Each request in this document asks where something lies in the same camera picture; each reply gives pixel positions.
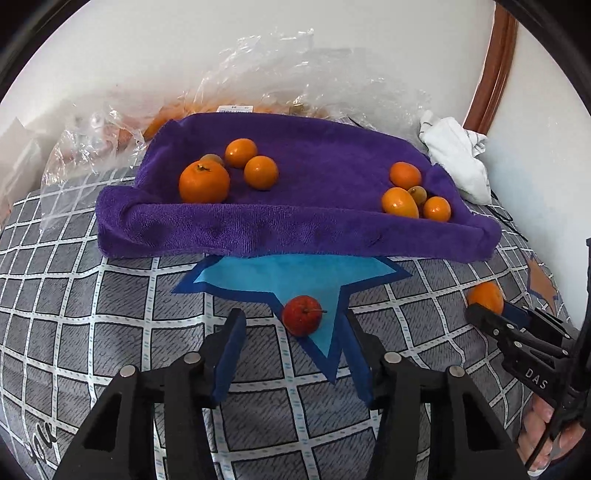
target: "silver screw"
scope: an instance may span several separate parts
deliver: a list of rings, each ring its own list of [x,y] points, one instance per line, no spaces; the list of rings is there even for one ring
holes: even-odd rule
[[[184,356],[183,360],[186,364],[193,365],[201,360],[201,355],[197,352],[189,352]]]
[[[384,354],[384,360],[389,364],[399,364],[402,361],[402,355],[396,352],[386,352]]]
[[[461,377],[464,376],[464,374],[466,373],[466,371],[462,367],[460,367],[459,365],[452,365],[449,368],[449,373],[453,377],[461,378]]]
[[[133,365],[125,365],[124,367],[121,367],[121,370],[119,370],[119,375],[124,378],[131,377],[131,375],[134,373],[135,367]]]

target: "barcode label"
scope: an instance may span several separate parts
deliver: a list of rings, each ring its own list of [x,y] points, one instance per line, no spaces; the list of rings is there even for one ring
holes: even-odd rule
[[[217,112],[224,113],[252,113],[252,105],[220,105],[217,107]]]

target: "white towel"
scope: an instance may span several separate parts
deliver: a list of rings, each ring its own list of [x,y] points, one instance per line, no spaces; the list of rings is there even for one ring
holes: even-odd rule
[[[428,110],[421,117],[418,137],[427,146],[431,163],[439,163],[450,174],[462,198],[477,205],[492,203],[486,167],[475,158],[486,150],[486,135],[464,130],[454,118],[439,118]]]

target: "small red fruit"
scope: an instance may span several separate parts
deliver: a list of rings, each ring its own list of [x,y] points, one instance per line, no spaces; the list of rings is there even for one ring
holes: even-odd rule
[[[305,337],[318,329],[325,312],[318,300],[308,295],[300,295],[285,304],[281,321],[293,336]]]

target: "blue star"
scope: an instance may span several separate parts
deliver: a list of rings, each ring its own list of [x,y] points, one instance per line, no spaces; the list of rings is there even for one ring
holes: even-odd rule
[[[279,319],[283,306],[309,295],[326,310],[320,327],[298,338],[324,375],[334,381],[340,359],[338,324],[346,321],[349,296],[410,274],[387,258],[340,255],[269,255],[255,258],[209,256],[200,261],[174,293],[205,291],[236,301],[266,303]]]

